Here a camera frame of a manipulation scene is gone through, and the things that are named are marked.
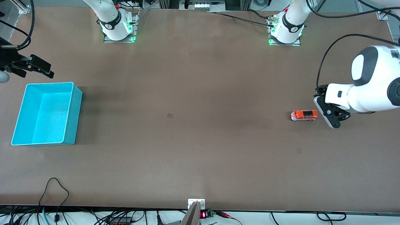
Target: blue cable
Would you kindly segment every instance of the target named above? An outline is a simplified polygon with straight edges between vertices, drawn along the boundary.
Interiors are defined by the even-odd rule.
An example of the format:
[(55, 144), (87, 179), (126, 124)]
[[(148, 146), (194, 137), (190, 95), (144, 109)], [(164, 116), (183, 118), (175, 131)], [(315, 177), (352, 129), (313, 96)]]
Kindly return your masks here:
[(43, 214), (43, 217), (44, 217), (44, 221), (46, 221), (47, 225), (50, 225), (49, 221), (47, 220), (46, 213), (44, 212), (44, 207), (42, 209), (42, 214)]

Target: brown table surface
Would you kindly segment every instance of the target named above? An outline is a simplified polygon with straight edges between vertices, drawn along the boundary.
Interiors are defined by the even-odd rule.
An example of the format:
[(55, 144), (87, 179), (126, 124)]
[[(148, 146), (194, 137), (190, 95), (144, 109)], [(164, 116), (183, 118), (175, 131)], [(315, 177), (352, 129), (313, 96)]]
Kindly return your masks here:
[[(216, 209), (400, 212), (400, 111), (354, 114), (338, 130), (290, 120), (315, 108), (335, 39), (390, 39), (375, 14), (310, 15), (301, 47), (269, 46), (265, 27), (201, 11), (152, 10), (134, 44), (103, 44), (95, 21), (90, 8), (36, 9), (21, 53), (50, 62), (55, 76), (0, 85), (1, 204), (37, 204), (57, 177), (67, 205), (185, 208), (205, 198)], [(18, 26), (29, 30), (30, 16)], [(12, 42), (23, 39), (15, 32)], [(370, 44), (381, 43), (340, 41), (320, 84), (350, 83)], [(11, 146), (25, 85), (64, 81), (84, 93), (76, 144)], [(65, 198), (56, 182), (48, 191), (45, 204)]]

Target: blue plastic bin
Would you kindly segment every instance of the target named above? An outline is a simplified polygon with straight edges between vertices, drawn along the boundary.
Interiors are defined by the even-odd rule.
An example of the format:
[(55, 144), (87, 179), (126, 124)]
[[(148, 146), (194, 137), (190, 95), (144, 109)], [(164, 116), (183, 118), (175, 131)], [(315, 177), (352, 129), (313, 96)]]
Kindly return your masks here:
[(75, 144), (81, 102), (72, 82), (28, 84), (11, 145)]

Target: orange toy car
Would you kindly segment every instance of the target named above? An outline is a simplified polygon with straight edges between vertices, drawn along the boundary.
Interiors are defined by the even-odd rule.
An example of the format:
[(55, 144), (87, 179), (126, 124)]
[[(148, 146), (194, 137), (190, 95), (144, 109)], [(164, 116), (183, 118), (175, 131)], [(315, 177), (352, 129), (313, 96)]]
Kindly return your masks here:
[(293, 121), (314, 121), (318, 118), (317, 110), (296, 110), (292, 112)]

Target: metal bracket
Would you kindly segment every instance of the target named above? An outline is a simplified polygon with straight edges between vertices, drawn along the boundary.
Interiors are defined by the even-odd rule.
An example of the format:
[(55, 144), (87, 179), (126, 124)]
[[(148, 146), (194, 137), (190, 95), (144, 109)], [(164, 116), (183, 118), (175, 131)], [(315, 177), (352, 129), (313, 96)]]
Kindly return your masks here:
[(378, 18), (379, 21), (388, 20), (388, 15), (384, 12), (376, 12), (376, 17)]
[(274, 36), (271, 35), (271, 33), (274, 32), (274, 29), (275, 29), (276, 25), (278, 24), (278, 15), (274, 15), (271, 20), (267, 19), (266, 21), (267, 21), (267, 24), (271, 24), (271, 25), (274, 26), (274, 27), (267, 27), (268, 44), (269, 45), (300, 46), (301, 32), (300, 32), (300, 35), (297, 38), (297, 40), (295, 42), (293, 42), (293, 43), (290, 43), (290, 44), (282, 43), (282, 42), (278, 41)]
[(106, 35), (104, 35), (104, 43), (135, 43), (136, 41), (136, 34), (138, 32), (138, 23), (139, 23), (139, 13), (140, 10), (137, 14), (132, 14), (131, 12), (128, 12), (131, 16), (128, 17), (128, 21), (125, 24), (126, 29), (132, 30), (132, 33), (130, 33), (126, 38), (122, 40), (111, 40), (109, 39)]
[(18, 14), (28, 14), (30, 6), (25, 5), (21, 0), (10, 0), (18, 9)]
[(205, 199), (188, 199), (188, 209), (193, 204), (193, 202), (200, 202), (201, 209), (206, 209), (206, 200)]

